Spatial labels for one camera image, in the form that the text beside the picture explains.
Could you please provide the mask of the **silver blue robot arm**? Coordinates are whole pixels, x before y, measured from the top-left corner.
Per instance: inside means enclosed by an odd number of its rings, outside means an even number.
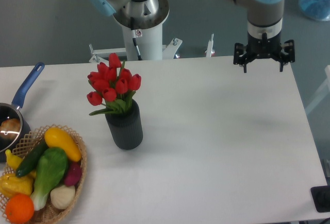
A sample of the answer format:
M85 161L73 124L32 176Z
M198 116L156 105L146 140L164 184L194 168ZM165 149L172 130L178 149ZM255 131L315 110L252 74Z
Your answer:
M98 12L113 16L122 27L129 61L162 60L177 47L162 44L162 25L169 15L167 0L89 0ZM236 43L233 63L246 67L256 59L273 59L280 67L295 60L294 42L281 42L285 0L229 0L247 10L247 44Z

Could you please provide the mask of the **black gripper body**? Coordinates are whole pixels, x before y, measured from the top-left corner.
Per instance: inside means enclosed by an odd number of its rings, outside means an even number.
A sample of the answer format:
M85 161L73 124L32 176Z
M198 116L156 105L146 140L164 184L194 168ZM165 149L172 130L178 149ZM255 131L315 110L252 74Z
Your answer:
M247 35L248 59L279 59L281 57L281 32L272 38L263 33L261 39L257 39L248 33Z

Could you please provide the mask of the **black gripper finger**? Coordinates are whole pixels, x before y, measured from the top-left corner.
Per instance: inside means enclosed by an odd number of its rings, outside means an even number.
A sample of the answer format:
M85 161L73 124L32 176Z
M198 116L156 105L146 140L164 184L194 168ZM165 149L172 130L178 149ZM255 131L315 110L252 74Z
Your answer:
M247 65L256 59L256 54L252 52L250 45L235 43L233 64L243 67L244 73L247 73Z
M279 71L282 72L285 65L294 62L294 40L279 43L270 53L270 58L279 63Z

